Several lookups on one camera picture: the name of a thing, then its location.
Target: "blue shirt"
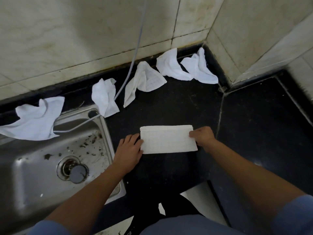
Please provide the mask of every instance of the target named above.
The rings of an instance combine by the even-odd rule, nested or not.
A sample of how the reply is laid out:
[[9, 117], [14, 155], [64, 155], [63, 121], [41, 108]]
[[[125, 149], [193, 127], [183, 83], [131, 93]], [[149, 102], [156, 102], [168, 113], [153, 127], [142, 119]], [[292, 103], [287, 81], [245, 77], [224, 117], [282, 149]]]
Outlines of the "blue shirt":
[[[313, 234], [313, 197], [300, 196], [285, 205], [273, 220], [275, 235]], [[61, 224], [43, 220], [37, 223], [28, 235], [71, 235]], [[242, 235], [230, 227], [213, 222], [201, 215], [184, 215], [161, 219], [147, 227], [141, 235], [159, 234], [219, 234]]]

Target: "wall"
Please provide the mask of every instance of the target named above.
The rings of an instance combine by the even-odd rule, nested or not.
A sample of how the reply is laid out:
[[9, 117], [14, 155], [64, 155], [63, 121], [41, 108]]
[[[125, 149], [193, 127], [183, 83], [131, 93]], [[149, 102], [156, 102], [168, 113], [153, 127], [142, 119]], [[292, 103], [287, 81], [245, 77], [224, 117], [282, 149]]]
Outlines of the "wall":
[[[149, 0], [137, 59], [203, 41], [223, 0]], [[130, 62], [144, 0], [0, 0], [0, 100]]]
[[313, 102], [313, 48], [289, 63], [287, 69]]
[[224, 0], [206, 39], [237, 83], [286, 65], [310, 47], [313, 0]]

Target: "forearm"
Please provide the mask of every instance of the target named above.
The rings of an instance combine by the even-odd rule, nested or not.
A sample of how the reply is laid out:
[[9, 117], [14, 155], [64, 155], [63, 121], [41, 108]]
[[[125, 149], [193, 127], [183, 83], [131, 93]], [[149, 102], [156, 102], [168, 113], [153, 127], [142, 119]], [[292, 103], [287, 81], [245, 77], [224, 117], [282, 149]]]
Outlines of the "forearm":
[[110, 165], [46, 219], [62, 224], [72, 235], [90, 234], [100, 210], [123, 176], [119, 168]]
[[288, 202], [305, 194], [294, 185], [246, 160], [215, 139], [210, 140], [205, 149], [234, 179], [255, 207], [270, 217], [275, 216]]

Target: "black pants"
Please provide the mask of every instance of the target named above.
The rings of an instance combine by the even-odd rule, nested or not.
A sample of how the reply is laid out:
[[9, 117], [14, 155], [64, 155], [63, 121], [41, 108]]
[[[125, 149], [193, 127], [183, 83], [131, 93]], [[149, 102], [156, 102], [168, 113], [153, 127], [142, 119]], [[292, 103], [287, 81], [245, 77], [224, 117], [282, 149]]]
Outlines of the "black pants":
[[200, 214], [189, 200], [179, 194], [163, 198], [161, 204], [165, 210], [165, 215], [160, 214], [158, 203], [141, 204], [135, 208], [134, 218], [125, 235], [139, 235], [146, 227], [163, 218]]

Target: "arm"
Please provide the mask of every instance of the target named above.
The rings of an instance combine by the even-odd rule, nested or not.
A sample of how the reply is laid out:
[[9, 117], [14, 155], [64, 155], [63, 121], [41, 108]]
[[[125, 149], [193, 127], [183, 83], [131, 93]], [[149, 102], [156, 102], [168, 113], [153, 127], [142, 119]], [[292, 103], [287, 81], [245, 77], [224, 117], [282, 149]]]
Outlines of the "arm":
[[135, 141], [139, 134], [121, 139], [113, 163], [100, 176], [65, 201], [54, 210], [46, 220], [63, 225], [72, 235], [90, 234], [93, 224], [114, 190], [125, 174], [139, 162], [143, 151], [143, 140]]
[[241, 157], [214, 138], [210, 127], [191, 131], [199, 146], [211, 154], [216, 162], [234, 179], [256, 208], [269, 217], [274, 217], [286, 204], [305, 195], [303, 191]]

